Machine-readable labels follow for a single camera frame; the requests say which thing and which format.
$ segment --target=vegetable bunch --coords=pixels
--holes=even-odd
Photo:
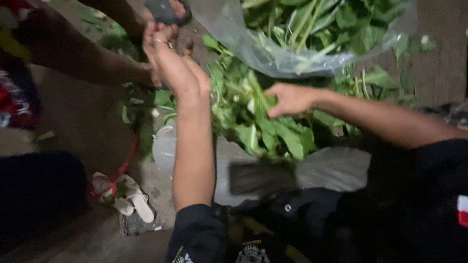
[[[204,41],[206,46],[220,54],[217,60],[208,63],[214,132],[237,142],[250,155],[285,161],[301,160],[318,147],[340,141],[335,135],[349,136],[359,132],[342,120],[318,110],[300,116],[268,119],[267,111],[277,101],[275,97],[266,96],[263,90],[278,80],[255,72],[211,36],[205,35]],[[362,78],[355,77],[354,72],[354,67],[349,66],[335,78],[320,80],[343,95],[386,100],[406,93],[407,98],[399,102],[412,103],[410,89],[404,89],[382,68],[375,67],[367,74],[363,71]],[[317,80],[289,81],[317,86]]]
[[[246,25],[282,47],[368,53],[410,0],[244,0]]]

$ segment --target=red strap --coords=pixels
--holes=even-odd
[[[116,182],[117,181],[117,178],[119,178],[119,176],[121,176],[122,174],[125,173],[125,171],[128,169],[128,167],[130,166],[130,162],[133,160],[133,158],[135,157],[135,153],[136,153],[136,150],[137,150],[137,146],[138,146],[138,133],[139,131],[137,131],[134,135],[133,135],[133,142],[132,142],[132,146],[130,148],[130,151],[128,152],[127,154],[127,157],[124,161],[124,163],[117,169],[117,171],[113,174],[111,174],[109,176],[109,178],[111,179],[111,181],[113,182]]]
[[[130,148],[130,151],[127,154],[127,157],[124,161],[124,163],[117,169],[117,171],[109,176],[109,179],[112,181],[112,184],[108,187],[108,189],[112,189],[112,193],[115,193],[117,190],[117,179],[119,176],[125,173],[125,171],[128,169],[130,166],[130,162],[132,161],[133,157],[135,156],[137,146],[138,146],[138,133],[139,131],[137,130],[136,133],[133,134],[133,142],[132,146]],[[101,195],[103,193],[94,193],[94,187],[92,183],[88,183],[88,186],[86,188],[86,200],[88,203],[94,204],[96,203],[99,198],[101,198]]]

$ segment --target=person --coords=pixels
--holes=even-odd
[[[270,118],[317,109],[369,131],[394,149],[373,156],[369,178],[407,182],[385,196],[367,188],[279,193],[247,209],[267,230],[247,235],[251,239],[232,253],[212,207],[209,79],[187,55],[179,57],[167,45],[175,32],[176,27],[149,23],[143,42],[156,78],[178,102],[172,182],[177,214],[165,262],[293,262],[291,253],[279,249],[285,241],[312,262],[466,261],[468,132],[384,102],[283,83],[267,90],[278,97]]]
[[[190,18],[182,0],[149,0],[141,15],[125,0],[81,2],[109,15],[139,45],[146,20],[182,25]],[[43,1],[0,0],[0,10],[0,128],[34,129],[39,123],[41,104],[29,62],[98,85],[154,86],[148,63],[95,45]]]

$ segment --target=ground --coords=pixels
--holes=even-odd
[[[129,0],[139,10],[142,0]],[[74,8],[75,0],[51,0],[51,5],[69,19],[82,33],[85,28]],[[407,70],[412,74],[419,105],[434,106],[449,101],[462,101],[466,93],[468,6],[464,0],[420,0],[417,6],[418,31],[438,43],[436,51],[414,56],[407,64],[397,66],[393,54],[374,58],[392,74]],[[208,57],[203,51],[203,27],[196,21],[182,30],[182,42],[196,41],[195,59],[204,65]],[[100,87],[75,80],[39,66],[32,67],[34,79],[41,87],[44,106],[43,121],[37,133],[53,130],[57,138],[39,146],[23,142],[28,132],[0,130],[0,156],[36,150],[64,149],[83,162],[88,175],[99,171],[109,174],[120,165],[132,141],[129,127],[122,123],[117,103],[124,97],[119,87]],[[150,160],[139,158],[131,165],[131,176],[146,192],[155,187],[169,193],[170,181]],[[160,209],[170,210],[170,200]],[[94,208],[73,220],[64,222],[50,235],[28,242],[0,262],[162,262],[170,230],[123,236],[117,213]]]

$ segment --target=black shirt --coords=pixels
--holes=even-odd
[[[345,194],[293,191],[252,216],[312,262],[468,261],[468,228],[457,218],[457,200],[468,196],[468,141],[374,155],[368,175],[392,190],[382,194],[370,183]],[[248,241],[226,258],[223,224],[211,207],[192,205],[177,213],[166,262],[289,262],[273,257],[277,249],[265,239]]]

